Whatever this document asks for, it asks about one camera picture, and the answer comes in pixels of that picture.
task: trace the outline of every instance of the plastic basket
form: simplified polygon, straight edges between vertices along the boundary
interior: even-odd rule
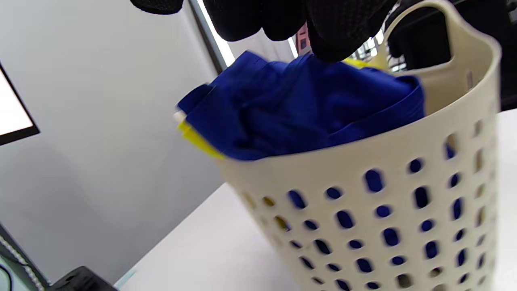
[[[446,15],[453,53],[403,73],[421,78],[424,119],[319,151],[218,161],[303,290],[491,289],[500,47],[447,1],[393,25],[424,6]]]

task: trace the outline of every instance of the basket handle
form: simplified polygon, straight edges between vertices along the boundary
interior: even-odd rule
[[[456,51],[459,50],[459,47],[462,46],[460,39],[462,32],[465,31],[466,22],[460,16],[456,8],[452,3],[447,0],[425,0],[419,2],[413,6],[410,6],[405,11],[403,11],[399,16],[393,20],[392,24],[386,29],[384,33],[384,41],[379,44],[379,51],[377,55],[372,58],[370,63],[379,68],[388,70],[389,65],[387,62],[388,52],[386,48],[386,44],[388,42],[388,38],[393,32],[393,29],[402,21],[404,17],[406,17],[411,12],[423,8],[423,7],[432,7],[438,9],[445,16],[445,23],[447,27],[447,34],[449,37],[449,46],[451,51],[451,57],[455,56]]]

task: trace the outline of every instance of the oval hole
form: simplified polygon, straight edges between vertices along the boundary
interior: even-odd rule
[[[287,231],[290,231],[291,230],[291,227],[289,225],[289,223],[287,223],[287,221],[285,220],[285,218],[277,215],[275,216],[275,222],[277,223],[278,227],[287,232]]]
[[[438,276],[440,276],[440,274],[441,274],[443,271],[444,271],[444,270],[443,270],[441,267],[434,268],[434,269],[432,269],[432,270],[429,272],[429,277],[431,277],[431,278],[438,277]]]
[[[413,285],[413,280],[409,274],[398,275],[397,282],[400,288],[409,288]]]
[[[463,213],[463,199],[458,198],[452,204],[452,217],[454,220],[457,220],[461,217]]]
[[[346,282],[345,280],[337,279],[336,280],[336,285],[341,290],[344,290],[344,291],[350,291],[351,290],[350,287],[349,287],[348,282]]]
[[[291,244],[291,246],[295,249],[301,249],[301,243],[295,241],[295,240],[292,240],[289,242]]]
[[[333,272],[341,271],[341,267],[339,265],[337,265],[337,264],[328,264],[327,268],[329,268],[329,270],[331,270]]]
[[[274,200],[273,200],[273,198],[271,198],[271,197],[267,197],[267,196],[266,196],[266,197],[262,198],[262,202],[263,202],[266,206],[268,206],[268,207],[273,207],[273,206],[275,206],[275,201],[274,201]]]
[[[391,214],[391,208],[388,205],[381,205],[375,210],[380,218],[388,217]]]
[[[309,269],[309,270],[313,270],[314,269],[314,266],[312,265],[312,262],[309,261],[308,258],[306,257],[300,257],[300,261],[303,263],[303,265]]]
[[[416,158],[409,163],[408,170],[409,173],[418,173],[423,167],[423,160],[420,158]]]
[[[454,236],[454,241],[459,241],[463,238],[463,235],[465,235],[466,229],[460,229],[458,232],[456,232],[456,235]]]
[[[306,220],[303,222],[305,224],[305,227],[309,230],[316,230],[318,229],[318,223],[314,220]]]
[[[420,229],[421,229],[423,232],[429,231],[429,230],[431,230],[433,227],[434,227],[434,220],[432,220],[432,219],[428,219],[428,220],[426,220],[426,221],[422,222],[422,224],[420,224]]]
[[[427,188],[422,186],[415,190],[415,205],[417,208],[424,208],[429,204],[429,196],[427,195]]]
[[[425,255],[428,259],[436,257],[439,253],[438,243],[436,241],[430,241],[425,245]]]
[[[449,135],[445,140],[445,158],[450,159],[458,153],[458,142],[456,134]]]
[[[438,286],[435,286],[431,291],[447,291],[447,289],[444,284],[440,284]]]
[[[461,267],[467,261],[467,249],[462,249],[456,256],[456,266]]]
[[[327,197],[330,199],[338,199],[341,197],[341,191],[336,187],[327,189]]]
[[[360,240],[356,240],[356,239],[349,241],[348,245],[350,246],[351,249],[354,249],[354,250],[362,248],[362,242]]]
[[[478,270],[483,268],[484,266],[484,261],[485,261],[485,253],[482,253],[480,256],[479,256],[479,259],[478,259]]]
[[[481,120],[479,120],[478,122],[476,122],[474,124],[474,137],[477,137],[481,133],[482,129],[483,129],[483,122]]]
[[[332,249],[327,245],[325,241],[317,239],[314,241],[314,244],[316,244],[316,247],[322,254],[329,255],[332,253]]]
[[[476,152],[476,158],[474,162],[474,173],[477,173],[483,168],[483,149]]]
[[[364,179],[366,180],[368,189],[372,192],[379,192],[384,188],[383,178],[378,170],[372,169],[367,171],[364,174]]]
[[[373,271],[373,266],[367,258],[357,259],[356,263],[359,270],[363,273],[371,273]]]
[[[481,226],[485,220],[485,212],[484,206],[478,210],[478,215],[476,215],[476,227]]]
[[[255,209],[257,207],[257,205],[255,204],[255,201],[253,201],[253,199],[248,194],[248,192],[241,192],[241,195],[244,197],[244,200],[246,201],[246,203],[248,204],[248,206],[251,209]]]
[[[452,175],[451,178],[449,179],[449,188],[456,187],[456,185],[459,184],[460,180],[461,180],[460,173],[456,173],[456,174]]]
[[[288,193],[289,199],[291,199],[291,202],[293,203],[295,208],[303,209],[307,207],[307,204],[305,203],[305,200],[301,196],[300,193],[296,190],[291,190]]]
[[[381,287],[381,285],[377,282],[369,282],[366,284],[366,287],[368,287],[370,290],[377,290]]]
[[[463,274],[463,276],[461,276],[461,278],[458,280],[458,284],[463,284],[467,280],[468,280],[468,273]]]
[[[484,184],[479,185],[478,189],[476,190],[476,198],[479,198],[483,196],[484,194]]]
[[[323,280],[321,278],[318,278],[318,277],[312,277],[312,280],[318,284],[318,285],[323,285],[325,284],[325,282],[323,282]]]
[[[399,244],[399,235],[397,234],[397,230],[394,228],[386,228],[383,231],[384,241],[388,246],[395,246]]]
[[[476,243],[476,246],[480,246],[484,242],[485,235],[482,235],[479,237],[478,242]]]
[[[346,210],[338,211],[336,217],[343,228],[352,228],[354,226],[354,220]]]
[[[391,263],[394,264],[395,266],[400,266],[405,262],[406,262],[406,258],[403,256],[396,256],[396,257],[391,258]]]

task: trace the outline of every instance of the table surface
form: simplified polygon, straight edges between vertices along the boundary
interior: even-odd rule
[[[498,115],[499,238],[494,291],[517,286],[517,109]],[[299,291],[223,184],[116,284],[120,291]]]

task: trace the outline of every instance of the blue fabric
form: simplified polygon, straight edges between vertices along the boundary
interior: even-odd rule
[[[245,52],[178,106],[221,153],[253,161],[387,132],[423,118],[423,104],[415,77],[325,63],[313,55],[269,63]]]

